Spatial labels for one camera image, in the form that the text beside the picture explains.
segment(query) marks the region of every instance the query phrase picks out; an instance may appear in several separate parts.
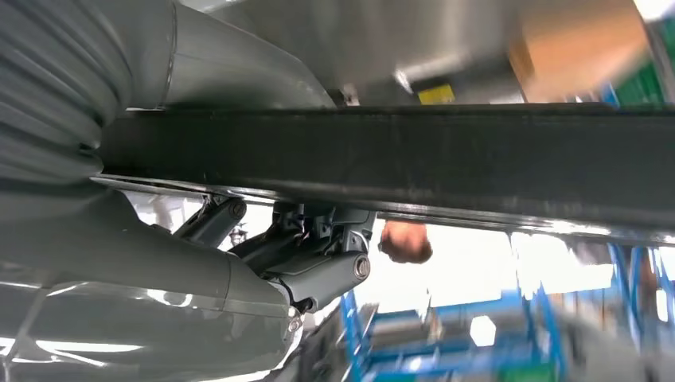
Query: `hand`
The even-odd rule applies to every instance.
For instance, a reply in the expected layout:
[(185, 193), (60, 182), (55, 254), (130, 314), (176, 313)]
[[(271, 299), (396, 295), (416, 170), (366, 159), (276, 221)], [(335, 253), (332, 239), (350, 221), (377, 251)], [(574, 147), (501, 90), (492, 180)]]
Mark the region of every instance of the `hand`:
[(380, 238), (380, 250), (395, 263), (425, 263), (433, 253), (427, 226), (403, 221), (387, 221)]

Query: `yellow sticker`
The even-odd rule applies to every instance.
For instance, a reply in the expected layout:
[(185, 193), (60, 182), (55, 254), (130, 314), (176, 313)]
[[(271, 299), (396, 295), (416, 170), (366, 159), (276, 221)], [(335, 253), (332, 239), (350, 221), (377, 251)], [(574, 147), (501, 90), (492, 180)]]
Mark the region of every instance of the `yellow sticker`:
[(417, 93), (417, 96), (423, 105), (442, 105), (451, 103), (455, 100), (455, 93), (448, 84), (438, 86), (437, 88), (422, 90)]

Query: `gray corrugated hose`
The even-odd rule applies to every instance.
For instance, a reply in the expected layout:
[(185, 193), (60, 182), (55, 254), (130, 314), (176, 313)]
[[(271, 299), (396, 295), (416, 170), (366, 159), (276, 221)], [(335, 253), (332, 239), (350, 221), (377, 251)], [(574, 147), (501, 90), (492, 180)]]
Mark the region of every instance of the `gray corrugated hose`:
[(177, 105), (332, 103), (294, 57), (175, 2), (0, 0), (0, 260), (222, 298), (238, 279), (280, 303), (252, 273), (230, 277), (233, 256), (148, 228), (89, 181), (118, 113)]

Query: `blue metal rack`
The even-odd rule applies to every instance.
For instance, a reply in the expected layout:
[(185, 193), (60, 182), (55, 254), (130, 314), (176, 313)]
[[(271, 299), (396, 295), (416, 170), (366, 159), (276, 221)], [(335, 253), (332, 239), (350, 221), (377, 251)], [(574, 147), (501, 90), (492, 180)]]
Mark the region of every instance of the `blue metal rack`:
[(621, 291), (622, 301), (626, 316), (628, 318), (630, 336), (638, 350), (642, 349), (645, 342), (645, 332), (648, 325), (658, 325), (657, 322), (647, 322), (638, 304), (638, 292), (640, 287), (640, 263), (642, 257), (649, 256), (654, 273), (657, 276), (659, 287), (665, 292), (666, 309), (668, 310), (668, 323), (675, 327), (675, 315), (673, 315), (673, 304), (675, 304), (675, 290), (673, 284), (665, 270), (663, 259), (654, 248), (634, 247), (631, 250), (630, 258), (630, 278), (625, 264), (625, 257), (621, 247), (616, 244), (608, 244), (612, 261), (615, 265), (615, 276)]
[[(560, 331), (543, 286), (535, 293), (533, 302), (535, 303), (531, 304), (517, 290), (515, 293), (503, 294), (495, 301), (434, 308), (437, 317), (443, 319), (448, 316), (456, 317), (460, 312), (484, 314), (521, 307), (525, 313), (527, 332), (500, 333), (494, 338), (494, 344), (489, 347), (479, 348), (472, 341), (464, 340), (439, 341), (434, 344), (415, 343), (374, 351), (370, 346), (371, 328), (382, 322), (419, 319), (419, 315), (414, 310), (375, 314), (368, 327), (364, 328), (354, 294), (348, 292), (342, 296), (341, 312), (345, 323), (351, 380), (361, 382), (414, 376), (442, 377), (454, 373), (502, 372), (537, 365), (552, 366), (558, 380), (561, 380), (565, 375), (566, 364)], [(544, 348), (537, 340), (532, 305), (540, 308), (544, 327), (548, 331), (548, 345)]]

